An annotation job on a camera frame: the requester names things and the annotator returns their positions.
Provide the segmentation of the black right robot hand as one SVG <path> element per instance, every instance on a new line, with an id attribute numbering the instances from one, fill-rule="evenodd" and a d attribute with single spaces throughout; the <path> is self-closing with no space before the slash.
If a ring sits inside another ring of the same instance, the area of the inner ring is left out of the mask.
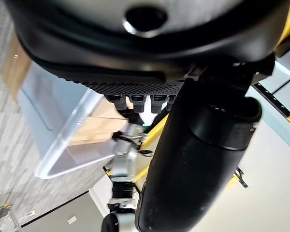
<path id="1" fill-rule="evenodd" d="M 154 122 L 154 119 L 159 115 L 147 111 L 143 113 L 138 113 L 135 112 L 133 108 L 126 108 L 125 110 L 122 110 L 120 114 L 125 119 L 127 119 L 129 123 L 138 124 L 144 127 L 151 126 Z"/>

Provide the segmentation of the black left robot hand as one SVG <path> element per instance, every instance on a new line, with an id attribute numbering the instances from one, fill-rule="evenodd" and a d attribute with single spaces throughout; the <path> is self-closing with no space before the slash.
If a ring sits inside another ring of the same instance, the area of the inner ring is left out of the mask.
<path id="1" fill-rule="evenodd" d="M 7 0 L 26 54 L 46 71 L 106 97 L 117 110 L 147 97 L 169 115 L 133 202 L 143 138 L 113 139 L 112 198 L 103 232 L 187 232 L 235 172 L 261 118 L 246 92 L 273 73 L 289 0 Z"/>

